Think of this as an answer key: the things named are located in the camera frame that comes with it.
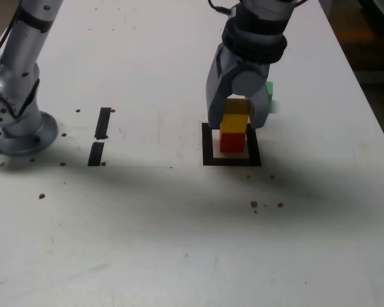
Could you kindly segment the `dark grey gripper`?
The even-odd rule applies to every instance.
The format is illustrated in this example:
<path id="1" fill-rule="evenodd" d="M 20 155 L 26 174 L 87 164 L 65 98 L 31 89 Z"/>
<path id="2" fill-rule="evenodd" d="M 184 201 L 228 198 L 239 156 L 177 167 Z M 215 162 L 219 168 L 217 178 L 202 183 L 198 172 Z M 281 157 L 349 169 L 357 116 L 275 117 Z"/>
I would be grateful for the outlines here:
<path id="1" fill-rule="evenodd" d="M 205 87 L 210 128 L 220 127 L 226 99 L 232 93 L 245 96 L 249 100 L 252 127 L 263 127 L 269 115 L 269 94 L 266 86 L 268 75 L 269 65 L 246 61 L 235 56 L 223 43 L 219 44 Z"/>

